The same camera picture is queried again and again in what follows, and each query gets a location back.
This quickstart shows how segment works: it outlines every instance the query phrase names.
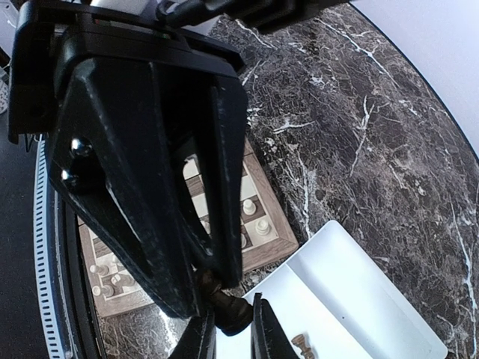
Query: white chess piece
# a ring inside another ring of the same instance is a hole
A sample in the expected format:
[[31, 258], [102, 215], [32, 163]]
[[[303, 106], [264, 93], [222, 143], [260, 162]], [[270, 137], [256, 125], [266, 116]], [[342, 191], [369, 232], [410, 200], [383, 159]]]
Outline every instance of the white chess piece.
[[93, 264], [90, 266], [90, 272], [98, 275], [107, 275], [109, 272], [108, 266], [97, 266]]
[[242, 203], [242, 211], [246, 214], [246, 215], [253, 215], [256, 213], [256, 205], [254, 204], [254, 202], [252, 200], [245, 200], [243, 203]]
[[203, 225], [203, 228], [207, 232], [207, 234], [211, 234], [210, 223], [206, 221], [201, 221], [201, 224]]
[[95, 297], [99, 297], [100, 294], [102, 294], [102, 289], [99, 286], [94, 286], [93, 288], [91, 288], [91, 292]]
[[256, 232], [260, 236], [266, 236], [269, 231], [271, 230], [271, 226], [269, 225], [269, 222], [266, 219], [260, 219], [258, 222], [256, 222]]
[[120, 260], [118, 259], [117, 256], [113, 256], [112, 262], [113, 262], [114, 264], [116, 264], [116, 265], [121, 265], [121, 262], [120, 262]]
[[112, 284], [114, 286], [134, 286], [135, 283], [133, 277], [128, 274], [118, 273], [112, 277]]
[[247, 244], [248, 244], [248, 241], [246, 241], [246, 236], [244, 234], [241, 234], [241, 249], [246, 247]]
[[102, 294], [103, 294], [105, 297], [107, 297], [107, 298], [112, 297], [112, 296], [113, 296], [113, 293], [115, 292], [115, 291], [113, 290], [113, 287], [112, 287], [112, 286], [109, 286], [108, 284], [105, 285], [105, 286], [102, 286], [101, 291], [102, 291]]
[[94, 286], [91, 288], [91, 291], [95, 297], [99, 297], [100, 295], [104, 295], [105, 297], [111, 297], [114, 293], [113, 287], [106, 285], [102, 286], [101, 288], [99, 286]]

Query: white marble vein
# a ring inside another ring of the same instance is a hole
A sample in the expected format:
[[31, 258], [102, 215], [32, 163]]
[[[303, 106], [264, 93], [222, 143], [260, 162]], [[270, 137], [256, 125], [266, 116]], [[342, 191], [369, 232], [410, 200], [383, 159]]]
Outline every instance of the white marble vein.
[[406, 186], [403, 184], [403, 181], [400, 180], [399, 176], [397, 175], [396, 171], [394, 170], [394, 168], [392, 167], [391, 164], [389, 165], [389, 168], [391, 169], [394, 178], [395, 178], [395, 179], [397, 180], [397, 182], [399, 183], [399, 187], [400, 187], [401, 189], [406, 189]]
[[302, 170], [302, 190], [303, 190], [303, 195], [304, 195], [304, 202], [303, 202], [303, 207], [302, 207], [302, 215], [305, 219], [305, 229], [306, 229], [306, 234], [308, 235], [308, 239], [310, 239], [313, 235], [314, 232], [310, 228], [310, 218], [309, 218], [309, 179], [310, 175], [308, 173], [308, 169], [305, 166], [305, 163], [302, 161], [301, 156], [298, 153], [298, 161], [301, 166]]
[[303, 48], [302, 43], [288, 43], [288, 45], [293, 47], [294, 49], [302, 52], [303, 54], [306, 53], [306, 50]]
[[280, 133], [282, 133], [282, 132], [284, 132], [288, 129], [301, 129], [302, 127], [312, 125], [313, 123], [314, 122], [311, 121], [311, 122], [308, 122], [308, 123], [294, 124], [294, 123], [291, 123], [291, 119], [289, 117], [286, 117], [284, 119], [284, 125], [278, 127], [277, 129], [273, 129], [273, 133], [275, 133], [276, 135], [279, 135]]
[[371, 113], [373, 112], [374, 110], [374, 104], [371, 106], [371, 108], [367, 109], [367, 95], [364, 97], [364, 101], [363, 101], [363, 111], [364, 111], [364, 116], [363, 118], [361, 119], [361, 124], [359, 126], [357, 126], [356, 128], [360, 131], [362, 131], [362, 137], [361, 137], [361, 140], [359, 142], [359, 146], [358, 146], [358, 149], [356, 150], [356, 157], [354, 158], [354, 162], [353, 164], [351, 165], [351, 171], [350, 171], [350, 177], [353, 176], [353, 173], [354, 173], [354, 167], [358, 164], [358, 160], [359, 160], [359, 154], [361, 153], [361, 149], [362, 149], [362, 146], [364, 144], [364, 142], [366, 141], [366, 137], [367, 137], [367, 125], [369, 124], [369, 119], [370, 119], [370, 116], [371, 116]]
[[256, 71], [257, 67], [260, 65], [261, 63], [261, 60], [259, 60], [256, 65], [246, 74], [245, 78], [243, 79], [241, 85], [246, 85], [246, 82], [248, 82], [249, 78], [251, 77], [251, 75], [254, 73], [254, 71]]
[[456, 230], [457, 240], [459, 241], [461, 250], [463, 251], [464, 261], [466, 263], [466, 268], [467, 268], [467, 274], [466, 274], [466, 278], [464, 279], [464, 284], [467, 286], [467, 289], [469, 291], [469, 299], [471, 301], [471, 310], [469, 311], [469, 315], [471, 317], [471, 322], [472, 322], [472, 350], [473, 351], [471, 353], [470, 358], [475, 359], [478, 353], [478, 339], [476, 337], [476, 331], [477, 331], [476, 311], [478, 310], [478, 303], [476, 302], [474, 287], [472, 286], [471, 254], [467, 251], [466, 246], [464, 244], [464, 238], [461, 235], [461, 232], [459, 231], [459, 226], [457, 224], [457, 219], [456, 219], [456, 212], [454, 211], [454, 205], [452, 204], [452, 200], [450, 197], [449, 197], [449, 203], [451, 205], [453, 225], [454, 225], [454, 229]]
[[357, 52], [362, 52], [364, 54], [366, 54], [366, 56], [368, 56], [371, 60], [374, 61], [374, 63], [381, 69], [381, 72], [386, 74], [392, 81], [394, 84], [397, 85], [396, 83], [396, 80], [394, 80], [394, 77], [392, 77], [392, 75], [390, 74], [389, 71], [387, 71], [387, 69], [374, 57], [374, 52], [377, 50], [377, 47], [374, 47], [372, 51], [369, 51], [369, 50], [366, 50], [366, 49], [363, 49], [362, 47], [360, 47], [360, 45], [358, 45], [357, 42], [355, 42], [351, 36], [349, 36], [348, 34], [346, 34], [345, 31], [339, 31], [337, 30], [334, 26], [331, 26], [330, 24], [322, 21], [322, 20], [319, 20], [323, 25], [325, 25], [329, 30], [332, 30], [334, 31], [336, 34], [348, 39], [348, 41], [351, 42], [351, 44], [353, 44], [355, 47], [356, 47], [356, 51]]
[[436, 314], [436, 317], [442, 320], [444, 323], [446, 323], [448, 327], [450, 328], [449, 337], [444, 340], [444, 343], [446, 345], [450, 345], [454, 341], [454, 349], [455, 349], [454, 354], [456, 356], [456, 359], [459, 359], [459, 346], [457, 345], [457, 336], [456, 336], [456, 330], [454, 326], [444, 316], [440, 316], [439, 314]]
[[268, 49], [277, 49], [276, 46], [274, 46], [272, 43], [268, 43], [267, 41], [265, 40], [261, 40], [261, 37], [259, 37], [255, 31], [251, 30], [250, 28], [247, 28], [246, 26], [244, 26], [239, 20], [237, 20], [237, 24], [240, 28], [242, 28], [243, 30], [251, 33], [255, 38], [256, 40], [263, 46], [267, 47]]

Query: white plastic tray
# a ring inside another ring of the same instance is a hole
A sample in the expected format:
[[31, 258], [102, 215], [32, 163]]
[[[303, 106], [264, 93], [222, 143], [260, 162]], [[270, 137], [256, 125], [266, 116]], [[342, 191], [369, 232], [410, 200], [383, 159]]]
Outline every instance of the white plastic tray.
[[[319, 359], [444, 359], [448, 353], [336, 221], [328, 222], [245, 298], [252, 303], [256, 292], [272, 305], [288, 339], [304, 334]], [[228, 338], [218, 332], [217, 358], [250, 358], [250, 333], [247, 328]]]

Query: dark marble surface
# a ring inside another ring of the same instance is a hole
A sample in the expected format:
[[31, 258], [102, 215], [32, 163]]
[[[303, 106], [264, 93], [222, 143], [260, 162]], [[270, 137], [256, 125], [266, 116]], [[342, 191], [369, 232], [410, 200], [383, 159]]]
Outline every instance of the dark marble surface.
[[[479, 166], [421, 77], [349, 5], [266, 37], [226, 19], [212, 35], [246, 59], [248, 137], [299, 241], [340, 221], [450, 358], [476, 358]], [[109, 354], [164, 353], [159, 318], [149, 307], [103, 320]]]

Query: metal screw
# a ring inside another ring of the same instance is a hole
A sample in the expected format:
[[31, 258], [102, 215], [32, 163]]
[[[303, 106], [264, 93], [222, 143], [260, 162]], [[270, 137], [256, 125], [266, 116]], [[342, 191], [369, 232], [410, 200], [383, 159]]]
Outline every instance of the metal screw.
[[79, 178], [78, 176], [75, 176], [70, 172], [63, 170], [61, 172], [61, 181], [66, 185], [66, 187], [75, 188], [79, 183]]
[[93, 152], [93, 146], [88, 141], [79, 138], [72, 140], [70, 149], [75, 157], [88, 157]]

